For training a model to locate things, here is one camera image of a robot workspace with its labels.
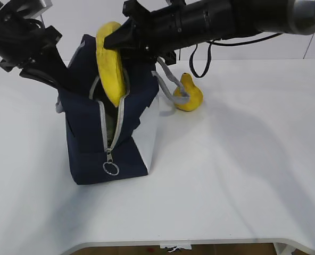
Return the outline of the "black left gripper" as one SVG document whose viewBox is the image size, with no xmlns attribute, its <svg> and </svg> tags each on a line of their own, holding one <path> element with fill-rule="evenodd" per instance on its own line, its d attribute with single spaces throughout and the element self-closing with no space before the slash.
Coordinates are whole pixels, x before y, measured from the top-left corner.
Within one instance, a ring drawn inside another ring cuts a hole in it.
<svg viewBox="0 0 315 255">
<path fill-rule="evenodd" d="M 42 25 L 0 25 L 0 67 L 55 89 L 77 91 L 77 83 L 57 50 L 62 35 Z"/>
</svg>

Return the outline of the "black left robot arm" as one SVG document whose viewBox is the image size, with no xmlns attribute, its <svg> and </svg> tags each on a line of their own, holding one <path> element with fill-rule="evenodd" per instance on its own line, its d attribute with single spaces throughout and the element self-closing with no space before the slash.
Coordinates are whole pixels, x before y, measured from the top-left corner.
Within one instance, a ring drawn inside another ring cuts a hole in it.
<svg viewBox="0 0 315 255">
<path fill-rule="evenodd" d="M 17 67 L 23 78 L 77 92 L 57 50 L 62 34 L 37 19 L 51 6 L 51 1 L 0 1 L 0 67 L 6 72 Z"/>
</svg>

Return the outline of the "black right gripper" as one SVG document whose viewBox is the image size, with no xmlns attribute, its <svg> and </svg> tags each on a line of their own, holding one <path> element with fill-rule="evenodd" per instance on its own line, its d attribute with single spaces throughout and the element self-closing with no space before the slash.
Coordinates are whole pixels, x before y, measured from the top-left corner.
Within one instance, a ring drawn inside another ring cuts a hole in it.
<svg viewBox="0 0 315 255">
<path fill-rule="evenodd" d="M 128 20 L 104 25 L 104 48 L 125 50 L 144 58 L 163 58 L 168 64 L 177 60 L 171 41 L 178 37 L 179 2 L 168 1 L 168 6 L 149 11 L 139 1 L 125 1 L 122 12 Z"/>
</svg>

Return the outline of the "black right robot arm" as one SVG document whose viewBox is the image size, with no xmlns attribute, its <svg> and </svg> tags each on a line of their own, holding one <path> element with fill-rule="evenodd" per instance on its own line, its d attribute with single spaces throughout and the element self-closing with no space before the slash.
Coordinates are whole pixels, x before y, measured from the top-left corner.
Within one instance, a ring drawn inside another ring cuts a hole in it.
<svg viewBox="0 0 315 255">
<path fill-rule="evenodd" d="M 126 58 L 176 62 L 176 50 L 212 40 L 246 38 L 263 32 L 315 33 L 315 1 L 170 1 L 149 11 L 125 1 L 126 22 L 104 40 L 104 47 Z"/>
</svg>

